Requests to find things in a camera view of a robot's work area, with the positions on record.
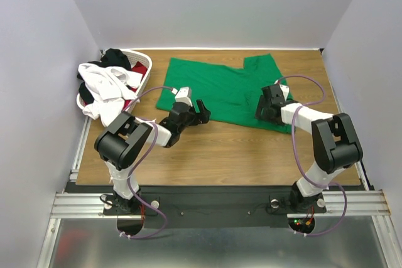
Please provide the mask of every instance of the screw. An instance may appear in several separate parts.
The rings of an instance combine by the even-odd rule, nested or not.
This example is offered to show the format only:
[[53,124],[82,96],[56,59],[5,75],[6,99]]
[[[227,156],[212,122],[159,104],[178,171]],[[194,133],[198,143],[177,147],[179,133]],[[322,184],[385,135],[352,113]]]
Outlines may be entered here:
[[277,199],[272,199],[271,200],[271,207],[275,210],[279,208],[279,201]]
[[156,200],[153,200],[153,201],[151,202],[151,206],[152,206],[153,208],[159,208],[159,202],[156,201]]
[[318,200],[317,200],[317,205],[318,205],[318,207],[320,207],[320,208],[324,208],[324,207],[325,207],[325,201],[324,201],[324,199],[322,199],[322,198],[318,199]]

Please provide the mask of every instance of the green cloth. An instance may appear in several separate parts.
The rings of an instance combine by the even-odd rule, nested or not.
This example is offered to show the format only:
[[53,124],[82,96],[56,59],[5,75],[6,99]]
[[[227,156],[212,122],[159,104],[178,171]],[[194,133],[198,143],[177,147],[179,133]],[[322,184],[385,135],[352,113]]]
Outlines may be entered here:
[[[261,88],[282,77],[272,56],[245,58],[243,66],[236,69],[172,58],[164,85],[177,89],[190,87],[193,102],[202,99],[214,121],[290,133],[289,125],[278,126],[254,117]],[[175,96],[164,89],[156,108],[170,110],[174,101]]]

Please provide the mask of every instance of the white cloth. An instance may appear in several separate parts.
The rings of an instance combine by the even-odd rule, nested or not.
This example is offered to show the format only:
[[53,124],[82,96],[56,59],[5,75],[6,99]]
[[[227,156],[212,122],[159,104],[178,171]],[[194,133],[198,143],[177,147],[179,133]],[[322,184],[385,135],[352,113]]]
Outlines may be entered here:
[[137,98],[137,94],[126,85],[137,88],[141,83],[140,73],[130,72],[123,67],[102,68],[91,63],[80,64],[78,72],[94,97],[94,102],[86,105],[82,112],[92,119],[100,117],[105,127],[123,110],[124,100]]

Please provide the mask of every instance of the black cloth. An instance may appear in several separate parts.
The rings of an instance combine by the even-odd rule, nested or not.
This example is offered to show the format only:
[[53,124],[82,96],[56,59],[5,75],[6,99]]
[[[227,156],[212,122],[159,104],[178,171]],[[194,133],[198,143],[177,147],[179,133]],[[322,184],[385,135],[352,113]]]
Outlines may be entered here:
[[88,88],[85,86],[85,82],[82,82],[80,88],[78,89],[78,93],[80,94],[81,99],[86,104],[92,104],[94,102],[94,97],[89,92]]
[[[117,49],[110,48],[105,52],[105,55],[100,59],[99,61],[91,61],[88,62],[91,64],[95,64],[99,67],[110,67],[110,66],[119,66],[123,67],[126,70],[131,70],[131,65],[130,61],[128,60],[128,57],[121,51]],[[81,75],[78,73],[77,78],[80,80],[83,80]],[[85,86],[85,82],[82,82],[80,85],[80,88],[78,89],[78,92],[81,96],[81,99],[86,103],[86,104],[92,104],[94,102],[94,97],[92,94],[89,92],[88,88]]]
[[[126,70],[131,70],[131,65],[128,57],[121,50],[115,50],[113,48],[110,48],[105,52],[105,55],[100,59],[100,62],[91,61],[88,63],[95,64],[103,68],[110,66],[119,66],[123,67]],[[79,73],[77,74],[77,78],[83,80]]]

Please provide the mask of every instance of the red cloth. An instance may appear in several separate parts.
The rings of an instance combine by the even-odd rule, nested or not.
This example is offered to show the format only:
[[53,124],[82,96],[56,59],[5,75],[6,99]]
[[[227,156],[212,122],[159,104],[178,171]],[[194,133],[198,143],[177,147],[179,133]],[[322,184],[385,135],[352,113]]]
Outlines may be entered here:
[[[138,72],[138,73],[142,74],[142,75],[143,75],[143,76],[141,77],[141,81],[142,81],[142,79],[143,79],[144,76],[145,76],[145,73],[146,73],[147,69],[146,69],[146,67],[145,67],[140,61],[138,61],[138,62],[134,65],[134,67],[132,67],[131,71],[132,71],[132,72]],[[132,88],[132,87],[130,87],[130,89],[131,89],[132,91],[134,91],[134,92],[137,91],[137,88]],[[130,104],[130,100],[126,100],[126,101],[124,102],[124,108],[126,108],[126,107],[128,106],[128,104]]]

